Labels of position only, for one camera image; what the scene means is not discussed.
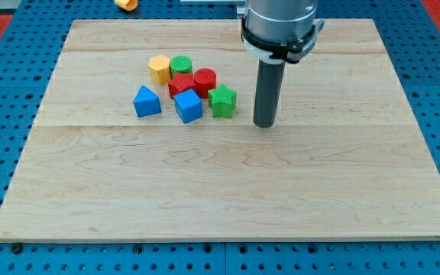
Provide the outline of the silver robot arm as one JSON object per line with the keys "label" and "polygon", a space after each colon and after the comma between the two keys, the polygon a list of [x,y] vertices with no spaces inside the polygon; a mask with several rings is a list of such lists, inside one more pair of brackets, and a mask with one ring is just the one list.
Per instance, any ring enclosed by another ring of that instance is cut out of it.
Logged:
{"label": "silver robot arm", "polygon": [[314,48],[323,20],[317,0],[247,0],[241,19],[244,48],[264,63],[298,63]]}

